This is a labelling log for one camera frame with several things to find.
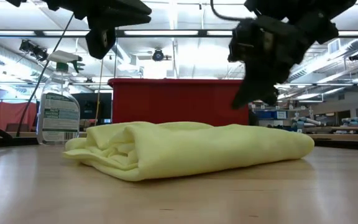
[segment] towel fold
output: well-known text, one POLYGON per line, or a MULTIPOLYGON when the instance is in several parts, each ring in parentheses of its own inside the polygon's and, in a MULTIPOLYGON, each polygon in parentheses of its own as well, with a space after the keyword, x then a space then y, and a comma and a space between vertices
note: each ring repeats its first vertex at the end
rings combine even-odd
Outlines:
POLYGON ((88 128, 87 133, 66 143, 64 157, 128 181, 300 159, 314 148, 305 134, 237 124, 133 122, 88 128))

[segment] computer monitor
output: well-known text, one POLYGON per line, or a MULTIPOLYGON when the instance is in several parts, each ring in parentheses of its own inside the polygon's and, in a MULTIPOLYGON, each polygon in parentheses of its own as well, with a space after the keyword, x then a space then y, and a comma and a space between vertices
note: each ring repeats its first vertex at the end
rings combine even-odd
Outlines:
MULTIPOLYGON (((98 105, 97 93, 72 94, 80 104, 80 119, 95 119, 98 105)), ((112 93, 100 93, 98 124, 111 123, 112 93)))

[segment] spray bottle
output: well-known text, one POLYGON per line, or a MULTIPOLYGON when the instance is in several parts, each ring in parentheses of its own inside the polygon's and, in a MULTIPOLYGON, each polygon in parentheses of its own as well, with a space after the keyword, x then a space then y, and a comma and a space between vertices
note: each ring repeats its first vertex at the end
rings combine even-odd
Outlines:
POLYGON ((50 54, 48 60, 57 65, 56 72, 42 90, 37 140, 40 144, 65 144, 77 138, 80 132, 80 105, 68 89, 68 63, 72 63, 76 72, 79 72, 77 62, 82 58, 58 50, 50 54))

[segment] clear plastic bottle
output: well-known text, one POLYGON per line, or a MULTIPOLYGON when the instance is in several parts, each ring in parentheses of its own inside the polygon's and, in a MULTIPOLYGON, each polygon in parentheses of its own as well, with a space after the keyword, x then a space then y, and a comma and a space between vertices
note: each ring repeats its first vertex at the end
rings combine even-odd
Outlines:
POLYGON ((80 133, 80 105, 70 95, 69 76, 53 73, 42 90, 37 123, 40 144, 65 144, 80 133))

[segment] ceiling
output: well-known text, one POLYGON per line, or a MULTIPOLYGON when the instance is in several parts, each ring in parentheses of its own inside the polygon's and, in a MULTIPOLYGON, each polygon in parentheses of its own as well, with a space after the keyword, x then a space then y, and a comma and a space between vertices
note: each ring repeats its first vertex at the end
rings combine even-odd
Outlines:
MULTIPOLYGON (((211 11, 209 0, 150 0, 143 1, 152 8, 151 22, 136 26, 120 27, 120 29, 233 29, 237 23, 223 21, 217 18, 211 11)), ((215 0, 216 10, 232 17, 253 17, 244 6, 244 0, 215 0)), ((8 2, 0 0, 0 30, 62 30, 66 26, 71 12, 59 9, 58 11, 48 10, 46 4, 39 0, 28 0, 20 8, 10 5, 8 2)), ((340 16, 334 19, 340 30, 358 30, 358 5, 350 8, 340 16)), ((88 25, 86 20, 79 21, 74 19, 69 25, 68 30, 86 30, 88 25)), ((31 42, 52 52, 58 39, 54 38, 29 38, 31 42)), ((41 65, 29 55, 23 55, 19 51, 22 39, 18 38, 0 38, 0 56, 10 60, 12 66, 8 71, 9 80, 33 80, 36 77, 30 77, 27 74, 27 68, 40 71, 41 65)), ((343 40, 343 46, 351 40, 343 40)), ((116 58, 113 51, 110 51, 103 61, 102 82, 106 83, 112 77, 135 77, 139 78, 143 72, 145 78, 153 78, 155 66, 151 66, 153 61, 151 55, 155 49, 162 49, 165 55, 175 56, 173 60, 166 61, 159 65, 165 70, 165 76, 168 78, 238 78, 244 76, 244 66, 240 63, 228 63, 227 48, 230 38, 118 38, 117 45, 119 52, 125 56, 126 60, 116 58)), ((86 78, 92 77, 93 81, 99 81, 102 63, 89 56, 85 39, 63 39, 59 45, 59 50, 78 54, 83 57, 84 70, 80 74, 71 77, 73 82, 84 82, 86 78)), ((328 45, 314 44, 306 53, 304 63, 294 67, 293 73, 302 67, 319 63, 313 71, 302 73, 300 77, 293 78, 291 82, 314 83, 322 78, 345 71, 349 66, 356 66, 358 62, 343 60, 343 57, 337 57, 335 60, 325 60, 315 62, 316 58, 322 57, 328 51, 328 45)), ((48 68, 52 73, 53 64, 48 68)), ((0 82, 7 82, 7 77, 2 76, 0 82)), ((349 74, 333 80, 335 82, 348 82, 349 74)), ((94 91, 98 86, 87 86, 83 90, 94 91)), ((282 88, 282 93, 296 91, 298 94, 308 91, 326 91, 326 88, 292 86, 291 88, 282 88)))

